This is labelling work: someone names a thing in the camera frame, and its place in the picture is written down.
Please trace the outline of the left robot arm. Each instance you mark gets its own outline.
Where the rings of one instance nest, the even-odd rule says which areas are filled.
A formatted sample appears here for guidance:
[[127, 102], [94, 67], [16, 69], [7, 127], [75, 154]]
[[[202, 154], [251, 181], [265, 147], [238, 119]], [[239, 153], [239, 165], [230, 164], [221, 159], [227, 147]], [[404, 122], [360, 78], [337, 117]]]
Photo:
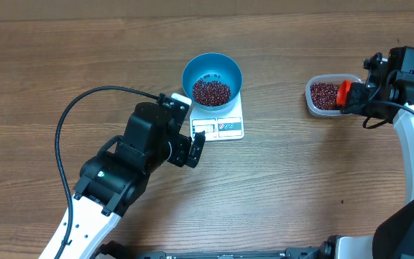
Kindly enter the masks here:
[[163, 163], [195, 168], [204, 133], [180, 133], [192, 101], [160, 94], [155, 103], [136, 105], [124, 134], [106, 142], [80, 170], [70, 196], [72, 207], [43, 250], [42, 258], [90, 258], [144, 193], [150, 174]]

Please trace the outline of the orange scoop with blue handle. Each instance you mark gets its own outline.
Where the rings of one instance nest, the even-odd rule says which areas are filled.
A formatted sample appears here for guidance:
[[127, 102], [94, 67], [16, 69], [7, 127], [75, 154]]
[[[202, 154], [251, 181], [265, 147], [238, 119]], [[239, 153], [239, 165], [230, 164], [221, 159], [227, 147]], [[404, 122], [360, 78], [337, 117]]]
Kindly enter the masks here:
[[350, 91], [352, 82], [351, 81], [343, 81], [339, 86], [337, 95], [336, 95], [336, 105], [337, 106], [345, 106], [347, 103], [347, 95]]

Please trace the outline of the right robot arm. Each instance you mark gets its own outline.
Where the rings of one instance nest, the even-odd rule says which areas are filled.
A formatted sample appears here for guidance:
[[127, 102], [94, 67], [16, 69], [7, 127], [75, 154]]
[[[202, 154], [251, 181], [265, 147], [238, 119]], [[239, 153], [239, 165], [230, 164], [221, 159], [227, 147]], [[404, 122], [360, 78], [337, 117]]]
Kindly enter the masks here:
[[365, 82], [343, 81], [336, 114], [355, 114], [392, 124], [402, 149], [406, 202], [372, 236], [331, 236], [308, 258], [414, 258], [414, 47], [394, 47], [387, 57], [364, 60]]

